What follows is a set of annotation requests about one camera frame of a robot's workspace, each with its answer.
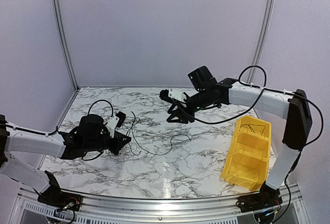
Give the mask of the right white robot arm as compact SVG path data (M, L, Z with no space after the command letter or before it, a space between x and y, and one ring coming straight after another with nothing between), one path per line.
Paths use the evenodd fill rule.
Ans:
M308 144L312 127L311 102L301 89L293 92L270 89L225 78L191 96L175 89L165 89L159 97L172 105L168 111L168 122L216 125L219 122L202 120L196 113L211 106L235 105L246 107L248 111L255 110L258 117L264 117L276 128L282 128L282 148L276 148L277 159L263 184L265 189L255 197L261 208L275 200L274 189L278 189L294 170Z

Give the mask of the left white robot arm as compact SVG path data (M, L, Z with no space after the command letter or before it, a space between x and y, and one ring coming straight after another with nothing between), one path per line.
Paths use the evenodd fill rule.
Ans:
M109 150L118 155L131 138L119 133L126 115L119 112L108 123L96 114L80 119L70 132L44 133L1 120L1 174L44 194L54 206L65 202L65 194L52 173L41 171L13 155L13 152L44 154L61 160L83 158L89 152Z

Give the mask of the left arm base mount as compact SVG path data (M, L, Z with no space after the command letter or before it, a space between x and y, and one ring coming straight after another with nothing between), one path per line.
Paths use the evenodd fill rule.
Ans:
M64 192L60 188L55 176L47 170L45 171L45 173L48 177L49 187L44 192L38 193L37 201L40 203L58 207L60 209L64 209L65 206L72 203L73 206L71 206L70 208L74 211L79 211L82 196L78 194Z

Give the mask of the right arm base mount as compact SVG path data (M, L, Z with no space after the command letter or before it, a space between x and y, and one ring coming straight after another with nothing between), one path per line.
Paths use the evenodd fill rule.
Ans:
M283 200L279 189L273 189L263 184L259 192L238 197L236 207L242 213L245 213L279 206L282 203Z

